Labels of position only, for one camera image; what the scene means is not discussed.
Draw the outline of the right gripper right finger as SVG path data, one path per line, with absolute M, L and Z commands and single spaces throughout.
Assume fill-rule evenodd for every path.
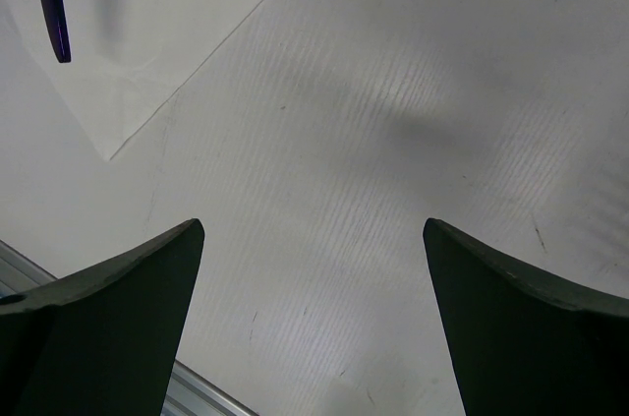
M 628 301 L 430 218 L 423 239 L 468 415 L 625 415 Z

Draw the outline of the white paper napkin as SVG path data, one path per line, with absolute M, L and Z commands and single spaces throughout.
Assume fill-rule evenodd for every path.
M 63 0 L 57 60 L 40 0 L 1 0 L 1 98 L 62 101 L 113 158 L 262 0 Z

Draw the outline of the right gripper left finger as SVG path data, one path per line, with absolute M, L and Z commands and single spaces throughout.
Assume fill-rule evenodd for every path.
M 1 301 L 4 415 L 160 414 L 204 242 L 190 219 Z

